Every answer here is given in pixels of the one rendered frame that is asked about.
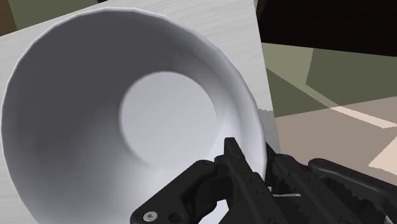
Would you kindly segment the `white bowl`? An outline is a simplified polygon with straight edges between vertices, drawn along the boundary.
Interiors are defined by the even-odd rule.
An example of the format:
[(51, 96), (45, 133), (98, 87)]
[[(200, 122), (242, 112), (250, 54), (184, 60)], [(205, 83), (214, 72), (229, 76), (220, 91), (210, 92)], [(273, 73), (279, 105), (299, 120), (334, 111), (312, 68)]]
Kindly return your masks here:
[(240, 72), (199, 33), (133, 8), (78, 13), (40, 35), (1, 112), (6, 166), (38, 224), (130, 224), (226, 137), (264, 174), (263, 126)]

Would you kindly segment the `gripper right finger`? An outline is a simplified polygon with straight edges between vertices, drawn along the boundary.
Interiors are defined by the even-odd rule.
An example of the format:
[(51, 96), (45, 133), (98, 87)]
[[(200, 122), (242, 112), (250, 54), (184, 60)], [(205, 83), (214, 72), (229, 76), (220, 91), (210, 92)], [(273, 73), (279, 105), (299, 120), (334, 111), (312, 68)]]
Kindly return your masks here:
[(397, 186), (323, 158), (267, 150), (265, 182), (289, 224), (397, 224)]

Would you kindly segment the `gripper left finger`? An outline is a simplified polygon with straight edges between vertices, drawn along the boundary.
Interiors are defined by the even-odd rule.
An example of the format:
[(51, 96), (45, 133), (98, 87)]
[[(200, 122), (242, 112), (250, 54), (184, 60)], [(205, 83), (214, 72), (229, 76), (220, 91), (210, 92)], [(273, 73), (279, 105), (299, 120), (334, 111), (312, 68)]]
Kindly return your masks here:
[(130, 224), (199, 224), (221, 200), (228, 211), (210, 224), (290, 224), (232, 137), (214, 161), (196, 161), (137, 208)]

